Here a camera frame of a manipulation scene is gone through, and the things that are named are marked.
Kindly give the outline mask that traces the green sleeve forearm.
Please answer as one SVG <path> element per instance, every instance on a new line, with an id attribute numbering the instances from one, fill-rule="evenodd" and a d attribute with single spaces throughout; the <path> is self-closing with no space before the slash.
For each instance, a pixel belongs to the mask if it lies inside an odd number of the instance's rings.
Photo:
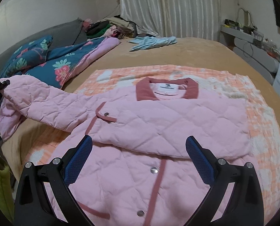
<path id="1" fill-rule="evenodd" d="M 10 169 L 7 164 L 0 168 L 0 210 L 9 222 L 14 221 L 14 202 L 10 185 Z"/>

